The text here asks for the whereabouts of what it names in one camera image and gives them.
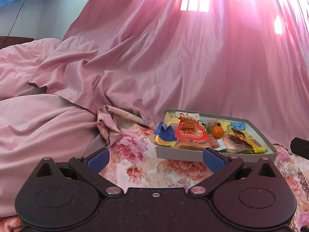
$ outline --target white wall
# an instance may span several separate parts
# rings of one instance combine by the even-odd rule
[[[45,0],[26,0],[10,36],[37,39],[37,32]],[[23,1],[0,8],[0,36],[7,36],[12,28]]]
[[[45,0],[37,38],[62,40],[88,0]]]

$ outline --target wooden headboard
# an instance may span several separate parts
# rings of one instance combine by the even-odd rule
[[[3,45],[4,41],[5,44],[3,48],[15,45],[15,44],[24,44],[28,42],[32,42],[34,39],[33,38],[27,38],[27,37],[17,37],[17,36],[9,36],[7,40],[5,40],[7,37],[6,36],[0,36],[0,48]]]

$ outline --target pink curtain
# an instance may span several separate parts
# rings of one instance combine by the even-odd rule
[[[156,128],[165,108],[309,139],[307,0],[89,0],[30,79],[93,113]]]

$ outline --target black cable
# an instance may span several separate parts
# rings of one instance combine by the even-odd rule
[[[8,34],[7,37],[5,38],[5,40],[4,40],[4,42],[3,42],[3,44],[2,44],[2,46],[1,46],[1,48],[0,48],[0,50],[1,50],[1,49],[3,48],[3,46],[5,45],[5,42],[7,41],[8,37],[9,37],[9,35],[10,35],[10,33],[11,33],[11,31],[12,31],[12,29],[13,29],[15,23],[16,23],[16,20],[17,20],[17,18],[18,18],[19,12],[21,11],[21,8],[23,7],[23,5],[21,5],[20,10],[18,11],[18,14],[17,14],[17,16],[16,16],[16,18],[15,18],[15,22],[14,22],[12,28],[10,29],[9,34]]]

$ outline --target pink bedsheet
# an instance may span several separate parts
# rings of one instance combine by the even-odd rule
[[[287,148],[309,139],[304,0],[210,0],[208,12],[181,4],[89,0],[30,82],[93,113],[127,110],[153,129],[170,107],[249,119]]]
[[[94,137],[97,117],[50,94],[0,101],[0,217],[15,215],[14,201],[38,162],[83,155]]]
[[[58,39],[46,38],[1,49],[0,101],[46,92],[46,88],[35,88],[28,85],[28,81],[36,68],[55,50],[60,42]]]

